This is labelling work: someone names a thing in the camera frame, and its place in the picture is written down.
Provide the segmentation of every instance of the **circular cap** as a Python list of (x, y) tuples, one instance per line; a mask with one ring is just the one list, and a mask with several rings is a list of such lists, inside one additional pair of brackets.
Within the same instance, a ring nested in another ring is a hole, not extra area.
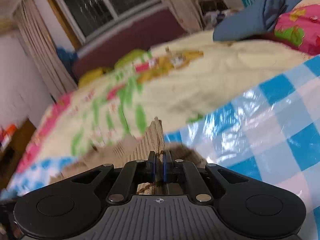
[(39, 201), (37, 208), (42, 214), (58, 217), (68, 213), (75, 203), (67, 196), (49, 196)]
[(211, 200), (211, 196), (208, 194), (199, 194), (196, 196), (196, 199), (200, 202), (207, 202)]
[(273, 216), (278, 214), (283, 207), (281, 200), (274, 196), (256, 195), (247, 199), (245, 205), (248, 210), (259, 216)]
[(124, 196), (122, 196), (121, 194), (112, 194), (109, 196), (109, 200), (111, 202), (119, 202), (119, 201), (123, 201)]

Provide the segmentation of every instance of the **wooden furniture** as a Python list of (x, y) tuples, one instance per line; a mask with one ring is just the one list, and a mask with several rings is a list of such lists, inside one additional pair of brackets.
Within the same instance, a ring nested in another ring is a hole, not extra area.
[(0, 191), (7, 187), (35, 130), (36, 127), (26, 119), (4, 151), (0, 152)]

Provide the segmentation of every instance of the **blue checkered plastic sheet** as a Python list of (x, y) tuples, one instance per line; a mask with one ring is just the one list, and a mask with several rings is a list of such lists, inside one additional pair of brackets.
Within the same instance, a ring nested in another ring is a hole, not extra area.
[(320, 239), (320, 56), (167, 134), (209, 163), (287, 189), (307, 208), (299, 232)]

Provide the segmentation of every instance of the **metal pin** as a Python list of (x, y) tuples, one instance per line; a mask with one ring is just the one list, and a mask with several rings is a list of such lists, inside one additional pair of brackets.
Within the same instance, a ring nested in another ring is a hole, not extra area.
[(124, 196), (121, 194), (112, 194), (109, 196), (109, 201), (111, 202), (119, 202), (119, 201), (123, 201)]
[(196, 199), (200, 202), (207, 202), (211, 200), (211, 196), (209, 196), (208, 194), (199, 194), (196, 196)]

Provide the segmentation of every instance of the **curtain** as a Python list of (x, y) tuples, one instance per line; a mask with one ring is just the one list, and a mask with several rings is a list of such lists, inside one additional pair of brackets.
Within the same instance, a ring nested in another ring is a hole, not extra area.
[(182, 28), (188, 33), (203, 30), (203, 19), (198, 0), (162, 0), (169, 6)]
[(13, 15), (49, 92), (58, 100), (77, 88), (60, 61), (49, 32), (33, 0), (22, 0)]

